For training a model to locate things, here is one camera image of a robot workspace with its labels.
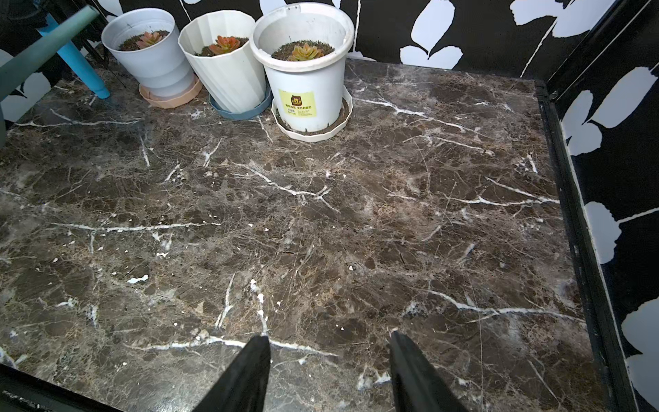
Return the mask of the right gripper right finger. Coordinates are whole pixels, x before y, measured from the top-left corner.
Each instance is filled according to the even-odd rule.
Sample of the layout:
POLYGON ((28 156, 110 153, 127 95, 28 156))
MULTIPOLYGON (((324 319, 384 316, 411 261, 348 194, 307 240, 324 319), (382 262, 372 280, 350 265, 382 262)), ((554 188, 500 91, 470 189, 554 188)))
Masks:
POLYGON ((390 367, 396 411, 468 411, 418 345, 400 331, 391 333, 390 367))

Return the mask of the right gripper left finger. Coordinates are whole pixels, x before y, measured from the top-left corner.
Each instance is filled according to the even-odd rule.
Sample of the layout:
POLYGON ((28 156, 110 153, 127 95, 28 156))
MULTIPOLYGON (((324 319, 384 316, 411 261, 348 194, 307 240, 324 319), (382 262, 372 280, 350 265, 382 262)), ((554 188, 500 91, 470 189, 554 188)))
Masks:
POLYGON ((270 361, 269 338, 252 337, 193 411, 263 411, 270 361))

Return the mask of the mint green watering can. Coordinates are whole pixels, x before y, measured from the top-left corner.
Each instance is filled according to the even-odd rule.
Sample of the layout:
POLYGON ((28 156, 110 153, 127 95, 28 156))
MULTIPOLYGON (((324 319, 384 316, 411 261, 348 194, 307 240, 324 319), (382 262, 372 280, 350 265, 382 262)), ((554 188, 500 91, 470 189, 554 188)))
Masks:
POLYGON ((64 44, 72 41, 79 50, 77 37, 89 55, 103 61, 91 42, 99 39, 104 22, 88 1, 1 3, 1 142, 6 141, 8 123, 17 122, 51 89, 53 83, 43 72, 49 61, 60 58, 64 44))

